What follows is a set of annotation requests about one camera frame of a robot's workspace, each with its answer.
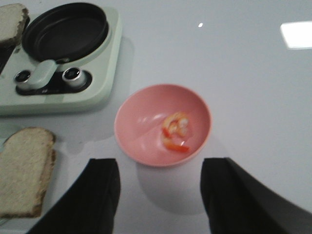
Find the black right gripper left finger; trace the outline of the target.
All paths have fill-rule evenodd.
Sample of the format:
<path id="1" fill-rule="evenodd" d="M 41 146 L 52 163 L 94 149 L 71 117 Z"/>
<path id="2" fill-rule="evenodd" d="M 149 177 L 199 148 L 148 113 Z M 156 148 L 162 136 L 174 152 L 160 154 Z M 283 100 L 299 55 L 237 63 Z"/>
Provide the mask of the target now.
<path id="1" fill-rule="evenodd" d="M 74 184 L 29 233 L 111 234 L 120 190 L 117 161 L 92 158 Z"/>

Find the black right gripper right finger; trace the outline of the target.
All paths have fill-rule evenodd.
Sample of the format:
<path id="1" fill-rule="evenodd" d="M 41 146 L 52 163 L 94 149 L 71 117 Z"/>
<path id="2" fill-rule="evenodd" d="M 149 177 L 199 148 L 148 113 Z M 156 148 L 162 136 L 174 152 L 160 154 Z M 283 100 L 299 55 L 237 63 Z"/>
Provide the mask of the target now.
<path id="1" fill-rule="evenodd" d="M 213 234 L 310 234 L 312 214 L 278 195 L 231 158 L 206 158 L 200 192 Z"/>

